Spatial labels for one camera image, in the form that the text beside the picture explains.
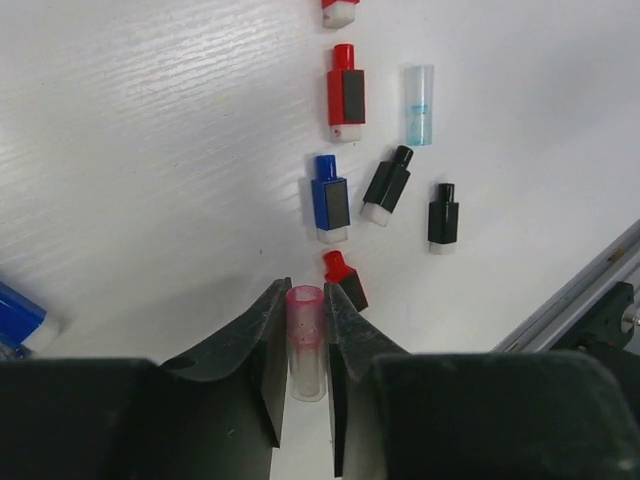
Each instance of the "white table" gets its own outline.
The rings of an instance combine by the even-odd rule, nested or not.
[[[162,361],[276,277],[320,285],[319,153],[349,180],[365,316],[411,351],[492,348],[637,220],[637,0],[362,0],[337,32],[319,3],[0,0],[0,277],[65,319],[48,355]],[[327,141],[340,42],[367,75],[356,145]],[[357,212],[415,63],[434,145],[383,229]],[[460,242],[435,257],[443,180]],[[273,478],[330,478],[329,440],[326,399],[288,399]]]

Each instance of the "white bottle base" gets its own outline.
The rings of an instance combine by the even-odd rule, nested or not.
[[[39,352],[53,342],[59,333],[60,324],[55,318],[47,314],[40,326],[24,339],[22,345],[32,352]]]
[[[346,27],[356,19],[356,4],[338,1],[322,10],[324,28]]]
[[[376,223],[381,227],[386,227],[391,218],[391,212],[388,212],[380,205],[375,203],[365,203],[360,211],[360,216],[365,220]]]
[[[429,242],[429,251],[434,255],[451,255],[452,253],[456,253],[456,244],[445,243],[443,245],[441,243]]]
[[[332,125],[331,141],[333,143],[357,142],[362,138],[360,125]]]
[[[347,227],[336,228],[334,230],[322,230],[318,228],[317,232],[318,240],[326,245],[344,242],[345,240],[347,240],[347,238],[349,238],[347,234]]]

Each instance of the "red cap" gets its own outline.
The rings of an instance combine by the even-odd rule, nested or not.
[[[333,47],[333,69],[353,70],[355,68],[355,53],[353,45],[341,43]]]
[[[345,277],[355,272],[353,268],[345,263],[342,253],[338,250],[326,253],[322,259],[327,266],[327,274],[324,276],[327,282],[340,283]]]
[[[348,3],[360,3],[360,0],[322,0],[322,8],[327,8],[330,5],[333,5],[336,2],[348,2]]]

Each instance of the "clear vial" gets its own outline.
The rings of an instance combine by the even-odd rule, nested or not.
[[[303,285],[287,292],[287,353],[291,395],[317,402],[327,392],[324,293]]]
[[[432,143],[433,65],[409,67],[405,71],[407,145]]]

